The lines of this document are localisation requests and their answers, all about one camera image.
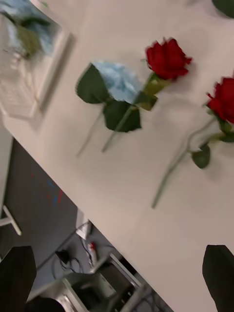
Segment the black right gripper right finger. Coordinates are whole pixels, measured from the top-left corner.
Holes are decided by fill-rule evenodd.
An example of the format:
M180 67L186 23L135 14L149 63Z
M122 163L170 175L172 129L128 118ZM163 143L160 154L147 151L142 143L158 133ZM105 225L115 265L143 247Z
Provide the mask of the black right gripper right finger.
M202 275L219 312L234 311L234 255L225 245L208 245Z

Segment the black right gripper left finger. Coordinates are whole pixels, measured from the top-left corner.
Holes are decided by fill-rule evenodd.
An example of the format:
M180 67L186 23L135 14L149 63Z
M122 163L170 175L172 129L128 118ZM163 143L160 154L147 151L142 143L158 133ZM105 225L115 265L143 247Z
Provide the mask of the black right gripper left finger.
M0 263L0 311L22 312L36 278L31 246L13 247Z

